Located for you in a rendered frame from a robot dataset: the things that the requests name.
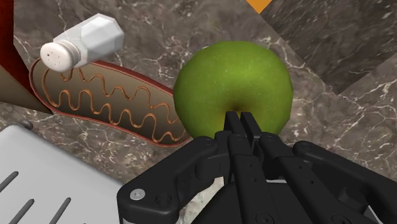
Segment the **brown oval dish wavy pattern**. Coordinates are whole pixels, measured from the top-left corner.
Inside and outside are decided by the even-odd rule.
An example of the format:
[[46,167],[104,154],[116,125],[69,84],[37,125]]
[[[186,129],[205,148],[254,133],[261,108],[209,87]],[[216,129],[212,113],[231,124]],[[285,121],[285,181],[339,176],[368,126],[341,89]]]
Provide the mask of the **brown oval dish wavy pattern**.
[[64,73],[37,59],[29,80],[50,110],[122,130],[161,147],[190,136],[174,109],[172,90],[131,69],[97,61]]

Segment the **dark red robot stand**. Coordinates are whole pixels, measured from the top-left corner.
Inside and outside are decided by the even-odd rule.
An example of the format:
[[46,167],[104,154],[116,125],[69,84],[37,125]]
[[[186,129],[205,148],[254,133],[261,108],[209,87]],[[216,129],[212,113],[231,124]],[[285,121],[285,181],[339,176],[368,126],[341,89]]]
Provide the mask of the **dark red robot stand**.
[[29,70],[13,44],[14,0],[0,0],[0,102],[52,112],[34,95]]

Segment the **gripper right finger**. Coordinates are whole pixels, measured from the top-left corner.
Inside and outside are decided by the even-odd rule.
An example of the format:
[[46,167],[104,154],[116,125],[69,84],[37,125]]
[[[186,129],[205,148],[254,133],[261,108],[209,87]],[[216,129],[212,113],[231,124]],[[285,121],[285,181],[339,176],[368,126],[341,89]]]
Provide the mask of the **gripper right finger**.
[[397,182],[308,141],[289,147],[251,113],[240,120],[265,177],[283,177],[312,224],[376,224],[364,215],[368,207],[382,224],[397,224]]

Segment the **orange flat thing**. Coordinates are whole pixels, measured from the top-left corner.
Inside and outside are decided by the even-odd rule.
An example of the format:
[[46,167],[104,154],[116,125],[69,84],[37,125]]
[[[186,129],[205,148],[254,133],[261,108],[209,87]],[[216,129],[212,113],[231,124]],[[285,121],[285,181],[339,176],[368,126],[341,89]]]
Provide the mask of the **orange flat thing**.
[[272,0],[246,0],[246,1],[258,14],[260,14],[272,2]]

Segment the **white salt shaker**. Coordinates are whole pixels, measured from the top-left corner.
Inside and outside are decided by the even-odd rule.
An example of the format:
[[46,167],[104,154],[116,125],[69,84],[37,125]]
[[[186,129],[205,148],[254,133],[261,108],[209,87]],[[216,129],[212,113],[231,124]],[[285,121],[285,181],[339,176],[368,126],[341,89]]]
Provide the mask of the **white salt shaker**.
[[59,34],[40,49],[40,58],[53,71],[79,68],[119,50],[124,32],[109,16],[96,14]]

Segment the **white slotted appliance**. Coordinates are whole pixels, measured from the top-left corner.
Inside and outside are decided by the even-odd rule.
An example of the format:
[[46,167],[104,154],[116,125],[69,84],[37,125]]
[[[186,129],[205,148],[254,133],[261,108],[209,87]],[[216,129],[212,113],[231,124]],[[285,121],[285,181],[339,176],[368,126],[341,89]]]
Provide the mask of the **white slotted appliance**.
[[121,185],[31,130],[0,131],[0,224],[120,224]]

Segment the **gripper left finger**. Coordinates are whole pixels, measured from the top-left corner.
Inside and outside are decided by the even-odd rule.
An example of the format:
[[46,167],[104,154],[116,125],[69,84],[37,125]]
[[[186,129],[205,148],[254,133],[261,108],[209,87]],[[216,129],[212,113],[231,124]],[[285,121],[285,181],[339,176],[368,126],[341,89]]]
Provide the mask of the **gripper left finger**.
[[195,138],[119,189],[120,224],[176,224],[180,210],[218,177],[225,186],[192,224],[274,224],[272,197],[253,155],[261,135],[251,113],[227,112],[214,138]]

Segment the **green apple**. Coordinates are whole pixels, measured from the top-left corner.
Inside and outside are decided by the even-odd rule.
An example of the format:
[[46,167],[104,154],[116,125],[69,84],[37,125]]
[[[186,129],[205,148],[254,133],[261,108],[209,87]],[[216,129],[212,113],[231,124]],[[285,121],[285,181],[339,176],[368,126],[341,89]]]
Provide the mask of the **green apple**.
[[221,41],[196,52],[173,87],[176,112],[192,137],[213,137],[225,114],[250,112],[261,130],[279,134],[288,122],[293,86],[272,51],[248,41]]

